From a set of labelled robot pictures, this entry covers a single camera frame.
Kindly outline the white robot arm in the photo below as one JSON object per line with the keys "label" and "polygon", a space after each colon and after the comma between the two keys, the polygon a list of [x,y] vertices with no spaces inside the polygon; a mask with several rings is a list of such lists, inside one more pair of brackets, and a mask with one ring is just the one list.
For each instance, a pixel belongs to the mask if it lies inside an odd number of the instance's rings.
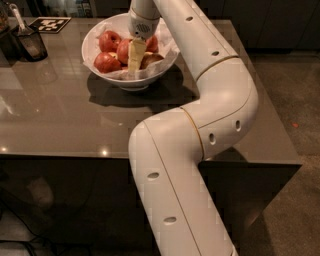
{"label": "white robot arm", "polygon": [[248,133],[257,89],[194,0],[131,1],[131,34],[157,20],[167,25],[200,97],[134,128],[129,160],[135,184],[162,256],[238,256],[198,165]]}

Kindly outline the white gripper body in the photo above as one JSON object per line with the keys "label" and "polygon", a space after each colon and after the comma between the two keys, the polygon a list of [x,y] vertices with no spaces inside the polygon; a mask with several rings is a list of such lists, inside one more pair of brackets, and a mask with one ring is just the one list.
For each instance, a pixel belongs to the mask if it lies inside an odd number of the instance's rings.
{"label": "white gripper body", "polygon": [[128,30],[133,37],[149,39],[155,34],[160,13],[153,0],[131,0]]}

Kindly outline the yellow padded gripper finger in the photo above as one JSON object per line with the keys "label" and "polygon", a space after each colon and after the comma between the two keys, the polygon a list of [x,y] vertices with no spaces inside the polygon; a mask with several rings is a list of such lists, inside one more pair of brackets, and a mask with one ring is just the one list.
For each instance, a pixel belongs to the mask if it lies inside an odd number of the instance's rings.
{"label": "yellow padded gripper finger", "polygon": [[146,52],[146,42],[141,38],[134,38],[129,43],[128,71],[136,72],[140,69],[142,59]]}

